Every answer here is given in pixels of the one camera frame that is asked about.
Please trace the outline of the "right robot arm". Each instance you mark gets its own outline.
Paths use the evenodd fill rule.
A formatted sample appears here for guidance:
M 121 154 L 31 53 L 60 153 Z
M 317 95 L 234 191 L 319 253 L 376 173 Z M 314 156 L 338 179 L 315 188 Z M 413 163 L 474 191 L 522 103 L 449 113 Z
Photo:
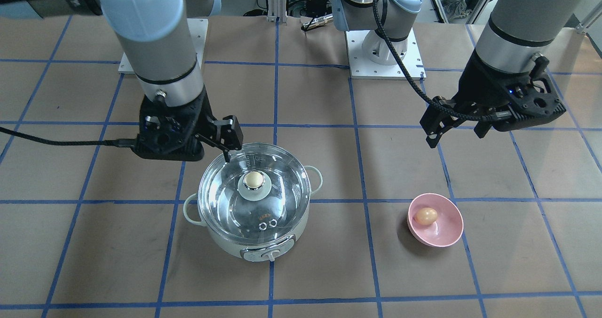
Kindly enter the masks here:
M 103 16 L 144 92 L 134 139 L 54 142 L 2 132 L 52 146 L 127 147 L 142 159 L 168 161 L 200 161 L 206 143 L 229 162 L 244 136 L 237 117 L 213 115 L 189 28 L 189 18 L 220 9 L 221 0 L 1 0 L 1 16 L 8 18 Z

